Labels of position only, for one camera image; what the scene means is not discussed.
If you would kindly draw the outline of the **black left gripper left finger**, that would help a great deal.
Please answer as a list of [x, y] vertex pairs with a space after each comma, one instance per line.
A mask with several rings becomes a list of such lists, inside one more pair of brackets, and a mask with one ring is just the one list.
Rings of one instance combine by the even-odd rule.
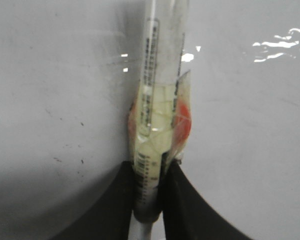
[[134, 199], [134, 172], [129, 161], [121, 163], [117, 175], [103, 195], [79, 219], [53, 240], [127, 240]]

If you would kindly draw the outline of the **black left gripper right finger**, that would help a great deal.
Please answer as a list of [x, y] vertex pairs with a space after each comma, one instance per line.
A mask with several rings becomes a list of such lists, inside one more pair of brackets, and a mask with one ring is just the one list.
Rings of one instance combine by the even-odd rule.
[[249, 240], [220, 216], [196, 191], [173, 161], [160, 186], [167, 240]]

